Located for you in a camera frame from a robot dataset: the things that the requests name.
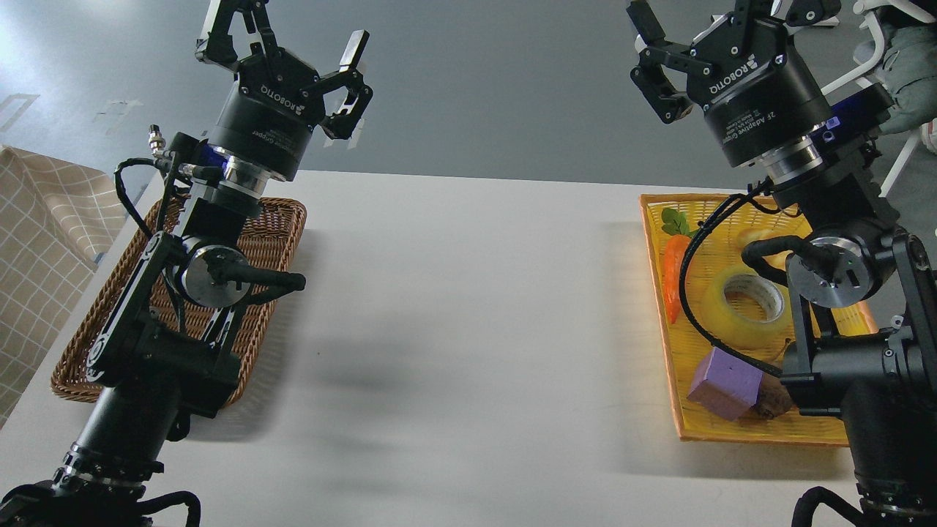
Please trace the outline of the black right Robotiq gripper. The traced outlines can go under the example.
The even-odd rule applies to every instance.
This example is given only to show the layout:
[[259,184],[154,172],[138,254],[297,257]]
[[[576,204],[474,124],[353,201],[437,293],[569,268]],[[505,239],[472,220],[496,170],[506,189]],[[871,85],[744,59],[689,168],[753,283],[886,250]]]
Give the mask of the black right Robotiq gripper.
[[[840,1],[735,1],[690,47],[666,39],[648,2],[632,1],[627,13],[645,47],[630,79],[665,124],[699,104],[724,157],[737,167],[832,116],[787,27],[813,26],[840,11]],[[690,97],[665,69],[690,76]]]

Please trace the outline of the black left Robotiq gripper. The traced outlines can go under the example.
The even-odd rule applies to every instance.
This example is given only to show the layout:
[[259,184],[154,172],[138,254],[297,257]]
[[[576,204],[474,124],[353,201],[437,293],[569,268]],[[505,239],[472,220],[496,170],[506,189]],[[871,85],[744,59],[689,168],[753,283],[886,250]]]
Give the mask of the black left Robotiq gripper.
[[[348,140],[373,97],[358,69],[370,34],[352,32],[339,69],[324,77],[291,51],[272,52],[267,1],[211,1],[195,57],[234,72],[234,85],[208,143],[238,159],[292,181],[318,126],[332,140]],[[230,34],[236,14],[243,17],[250,54],[239,58]],[[325,116],[325,94],[347,90],[343,104]]]

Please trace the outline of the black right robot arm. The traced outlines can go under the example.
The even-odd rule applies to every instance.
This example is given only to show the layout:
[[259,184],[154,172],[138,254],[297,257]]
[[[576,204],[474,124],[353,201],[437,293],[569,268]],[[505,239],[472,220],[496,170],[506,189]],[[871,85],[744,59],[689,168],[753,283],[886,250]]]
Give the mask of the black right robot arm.
[[[665,123],[701,108],[732,166],[758,163],[767,178],[729,195],[690,242],[677,274],[689,322],[730,356],[773,375],[802,416],[839,418],[851,450],[859,507],[824,487],[796,503],[794,526],[828,506],[856,526],[935,524],[935,270],[920,239],[873,182],[876,136],[892,97],[867,79],[884,52],[876,13],[857,2],[873,33],[866,63],[840,78],[861,89],[835,104],[794,47],[790,29],[836,15],[837,1],[736,1],[690,44],[667,39],[652,7],[632,1],[639,62],[630,73]],[[742,356],[692,312],[686,280],[694,254],[743,206],[799,211],[810,232],[747,243],[739,276],[788,294],[792,340],[782,367]]]

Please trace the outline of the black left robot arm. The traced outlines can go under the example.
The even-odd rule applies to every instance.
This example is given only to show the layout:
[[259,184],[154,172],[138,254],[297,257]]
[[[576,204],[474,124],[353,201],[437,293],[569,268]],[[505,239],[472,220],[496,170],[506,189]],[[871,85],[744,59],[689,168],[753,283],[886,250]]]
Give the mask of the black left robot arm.
[[302,274],[251,266],[237,242],[266,183],[294,180],[315,129],[354,134],[373,97],[360,70],[369,37],[352,33],[338,69],[321,74],[277,44],[264,1],[210,4],[195,56],[231,71],[230,96],[207,139],[165,141],[152,124],[151,156],[117,165],[147,243],[85,361],[103,391],[54,477],[6,494],[4,526],[150,526],[174,506],[200,524],[194,493],[147,500],[144,484],[163,471],[165,441],[236,390],[248,307],[304,289]]

